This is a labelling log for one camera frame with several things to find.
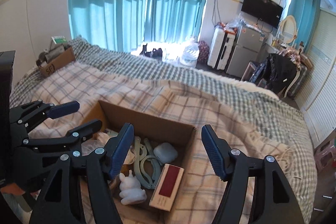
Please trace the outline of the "clear floss pick jar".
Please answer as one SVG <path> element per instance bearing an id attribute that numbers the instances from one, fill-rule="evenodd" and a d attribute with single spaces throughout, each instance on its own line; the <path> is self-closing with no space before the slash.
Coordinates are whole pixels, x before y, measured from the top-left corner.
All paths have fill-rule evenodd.
<path id="1" fill-rule="evenodd" d="M 96 148 L 104 147 L 104 143 L 96 139 L 89 139 L 81 144 L 81 154 L 83 156 L 89 155 Z"/>

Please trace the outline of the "white rabbit figurine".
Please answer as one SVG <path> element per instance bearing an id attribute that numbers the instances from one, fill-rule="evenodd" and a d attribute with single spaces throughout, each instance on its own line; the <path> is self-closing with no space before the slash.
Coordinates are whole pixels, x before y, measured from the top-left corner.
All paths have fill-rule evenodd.
<path id="1" fill-rule="evenodd" d="M 123 173 L 119 174 L 120 179 L 120 198 L 123 205 L 133 205 L 143 203 L 147 199 L 145 189 L 141 188 L 141 183 L 129 171 L 129 175 L 125 176 Z"/>

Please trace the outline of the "grey-green hand grip tool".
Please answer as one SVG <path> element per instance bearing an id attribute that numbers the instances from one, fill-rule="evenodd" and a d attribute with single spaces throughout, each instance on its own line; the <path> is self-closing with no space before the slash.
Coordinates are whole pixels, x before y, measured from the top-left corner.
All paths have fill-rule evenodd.
<path id="1" fill-rule="evenodd" d="M 134 137 L 136 158 L 133 170 L 136 178 L 145 189 L 154 190 L 161 175 L 161 163 L 153 153 L 150 140 Z"/>

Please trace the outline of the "large cardboard box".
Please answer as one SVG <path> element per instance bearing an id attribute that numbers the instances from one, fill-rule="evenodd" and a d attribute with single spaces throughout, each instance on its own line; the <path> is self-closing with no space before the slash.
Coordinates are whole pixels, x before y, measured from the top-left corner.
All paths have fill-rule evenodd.
<path id="1" fill-rule="evenodd" d="M 177 205 L 190 165 L 197 133 L 190 124 L 159 118 L 106 101 L 98 101 L 84 116 L 86 123 L 102 121 L 101 132 L 117 134 L 125 123 L 133 125 L 130 152 L 122 166 L 124 178 L 132 175 L 146 193 L 146 200 L 124 205 L 120 197 L 122 179 L 112 182 L 112 196 L 124 223 L 176 223 Z"/>

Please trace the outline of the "pale green earbuds case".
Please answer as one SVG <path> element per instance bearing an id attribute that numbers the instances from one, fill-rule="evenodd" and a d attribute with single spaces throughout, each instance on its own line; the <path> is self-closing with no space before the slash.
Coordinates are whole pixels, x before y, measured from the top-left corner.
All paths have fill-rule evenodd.
<path id="1" fill-rule="evenodd" d="M 161 143 L 153 149 L 156 158 L 162 164 L 169 164 L 178 157 L 178 151 L 170 143 Z"/>

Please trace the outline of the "tan book-like box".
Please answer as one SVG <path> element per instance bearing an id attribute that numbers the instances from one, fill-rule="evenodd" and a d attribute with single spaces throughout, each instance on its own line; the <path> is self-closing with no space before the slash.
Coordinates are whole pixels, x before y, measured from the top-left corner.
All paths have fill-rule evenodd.
<path id="1" fill-rule="evenodd" d="M 157 186 L 151 196 L 149 206 L 159 210 L 171 211 L 183 173 L 183 168 L 165 164 L 159 176 Z"/>

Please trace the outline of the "white cloth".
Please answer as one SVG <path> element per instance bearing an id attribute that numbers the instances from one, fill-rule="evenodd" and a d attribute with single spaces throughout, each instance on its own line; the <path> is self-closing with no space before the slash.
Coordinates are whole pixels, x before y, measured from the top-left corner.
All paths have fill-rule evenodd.
<path id="1" fill-rule="evenodd" d="M 106 128 L 104 132 L 98 132 L 96 134 L 96 139 L 102 143 L 102 145 L 106 145 L 110 138 L 115 138 L 117 135 L 118 132 Z"/>

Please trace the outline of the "pink plastic stool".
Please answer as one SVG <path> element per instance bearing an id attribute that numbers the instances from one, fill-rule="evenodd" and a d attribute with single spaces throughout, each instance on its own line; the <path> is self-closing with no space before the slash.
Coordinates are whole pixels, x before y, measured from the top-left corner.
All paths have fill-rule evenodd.
<path id="1" fill-rule="evenodd" d="M 318 173 L 335 161 L 335 130 L 314 149 L 314 159 Z"/>

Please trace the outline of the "small cardboard box with items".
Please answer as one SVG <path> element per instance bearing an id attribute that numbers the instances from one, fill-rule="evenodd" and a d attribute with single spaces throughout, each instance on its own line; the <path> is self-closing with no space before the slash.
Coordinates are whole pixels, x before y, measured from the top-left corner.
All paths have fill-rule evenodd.
<path id="1" fill-rule="evenodd" d="M 49 47 L 39 54 L 36 65 L 43 77 L 49 77 L 75 60 L 68 40 L 64 36 L 52 36 Z"/>

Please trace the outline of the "plaid beige blanket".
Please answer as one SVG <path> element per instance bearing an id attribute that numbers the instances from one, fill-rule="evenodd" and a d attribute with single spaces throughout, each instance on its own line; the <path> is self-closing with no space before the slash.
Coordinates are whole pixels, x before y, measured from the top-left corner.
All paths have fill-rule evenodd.
<path id="1" fill-rule="evenodd" d="M 211 94 L 174 81 L 130 79 L 72 63 L 39 84 L 33 99 L 55 104 L 78 101 L 80 109 L 46 120 L 30 133 L 31 138 L 59 138 L 97 118 L 113 129 L 131 123 L 136 135 L 176 145 L 185 172 L 173 208 L 163 215 L 164 223 L 211 223 L 214 219 L 226 183 L 215 175 L 202 144 L 201 128 L 206 124 L 248 156 L 274 156 L 287 178 L 292 175 L 289 146 L 262 136 Z"/>

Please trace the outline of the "white louvred wardrobe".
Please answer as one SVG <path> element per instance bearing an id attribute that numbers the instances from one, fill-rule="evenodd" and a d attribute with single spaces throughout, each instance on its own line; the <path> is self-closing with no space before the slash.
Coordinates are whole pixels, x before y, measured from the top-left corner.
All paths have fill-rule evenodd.
<path id="1" fill-rule="evenodd" d="M 335 13 L 321 10 L 307 57 L 313 69 L 295 102 L 317 147 L 335 130 Z"/>

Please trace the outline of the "white suitcase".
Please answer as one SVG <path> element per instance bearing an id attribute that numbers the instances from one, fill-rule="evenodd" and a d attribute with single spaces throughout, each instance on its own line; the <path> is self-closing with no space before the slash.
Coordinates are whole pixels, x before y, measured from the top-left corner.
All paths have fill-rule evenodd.
<path id="1" fill-rule="evenodd" d="M 224 71 L 234 45 L 235 34 L 231 30 L 217 27 L 210 45 L 207 65 L 212 69 Z"/>

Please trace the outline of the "oval white vanity mirror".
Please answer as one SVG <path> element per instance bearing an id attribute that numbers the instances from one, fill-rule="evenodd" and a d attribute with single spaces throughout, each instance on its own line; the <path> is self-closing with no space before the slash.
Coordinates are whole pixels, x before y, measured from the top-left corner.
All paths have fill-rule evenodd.
<path id="1" fill-rule="evenodd" d="M 278 38 L 284 44 L 290 44 L 297 38 L 297 23 L 293 15 L 286 16 L 279 25 Z"/>

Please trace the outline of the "teal corner curtain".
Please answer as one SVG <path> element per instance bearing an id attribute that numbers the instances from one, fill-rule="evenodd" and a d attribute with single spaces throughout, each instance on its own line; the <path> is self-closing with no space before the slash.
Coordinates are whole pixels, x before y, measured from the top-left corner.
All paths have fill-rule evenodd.
<path id="1" fill-rule="evenodd" d="M 319 20 L 321 0 L 291 0 L 288 15 L 295 18 L 297 37 L 295 47 L 303 42 L 303 51 L 307 52 Z"/>

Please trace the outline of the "black wall television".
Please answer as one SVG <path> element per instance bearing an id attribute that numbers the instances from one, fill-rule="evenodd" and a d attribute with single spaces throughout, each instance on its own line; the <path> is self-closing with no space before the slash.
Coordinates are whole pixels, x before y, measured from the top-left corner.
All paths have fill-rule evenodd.
<path id="1" fill-rule="evenodd" d="M 241 11 L 278 28 L 283 8 L 271 0 L 243 0 Z"/>

